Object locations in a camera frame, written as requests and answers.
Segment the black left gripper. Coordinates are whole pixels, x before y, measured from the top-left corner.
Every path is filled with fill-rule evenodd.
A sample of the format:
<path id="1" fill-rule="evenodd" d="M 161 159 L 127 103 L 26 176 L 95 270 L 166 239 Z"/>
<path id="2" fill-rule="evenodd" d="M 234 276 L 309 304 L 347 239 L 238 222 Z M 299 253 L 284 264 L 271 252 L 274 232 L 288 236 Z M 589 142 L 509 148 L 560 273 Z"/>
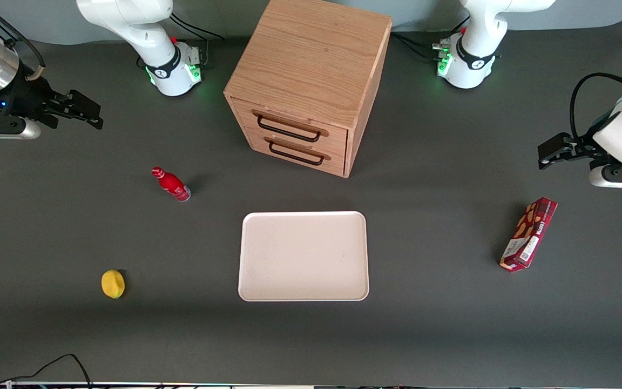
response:
<path id="1" fill-rule="evenodd" d="M 606 150 L 594 139 L 595 132 L 584 135 L 558 133 L 538 146 L 538 169 L 545 170 L 559 162 L 589 158 L 591 163 L 609 163 Z"/>

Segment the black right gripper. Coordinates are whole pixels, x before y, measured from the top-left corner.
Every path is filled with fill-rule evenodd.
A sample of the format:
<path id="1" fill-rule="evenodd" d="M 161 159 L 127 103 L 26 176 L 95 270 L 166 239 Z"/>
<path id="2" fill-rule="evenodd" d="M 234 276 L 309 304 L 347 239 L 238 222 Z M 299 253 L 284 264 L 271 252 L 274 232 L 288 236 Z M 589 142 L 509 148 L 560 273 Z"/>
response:
<path id="1" fill-rule="evenodd" d="M 0 130 L 37 130 L 39 124 L 56 130 L 60 118 L 101 130 L 100 111 L 101 106 L 82 92 L 57 93 L 44 78 L 26 81 L 16 77 L 0 90 Z"/>

